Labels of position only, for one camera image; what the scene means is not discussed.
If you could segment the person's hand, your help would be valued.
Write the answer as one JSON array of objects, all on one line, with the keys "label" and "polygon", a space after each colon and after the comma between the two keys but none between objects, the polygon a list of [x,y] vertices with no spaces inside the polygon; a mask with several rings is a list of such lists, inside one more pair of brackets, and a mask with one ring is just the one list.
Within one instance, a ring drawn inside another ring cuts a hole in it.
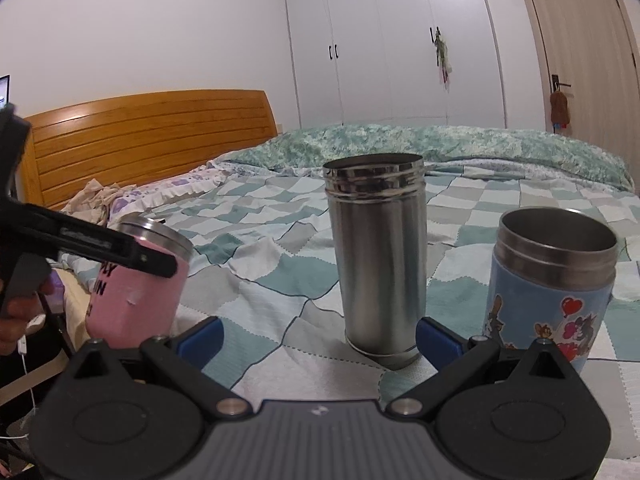
[{"label": "person's hand", "polygon": [[2,356],[9,356],[15,350],[17,341],[23,336],[35,334],[43,329],[46,321],[39,294],[48,296],[52,292],[54,285],[52,280],[47,278],[40,285],[38,292],[28,297],[15,297],[6,304],[6,318],[2,318],[0,323]]}]

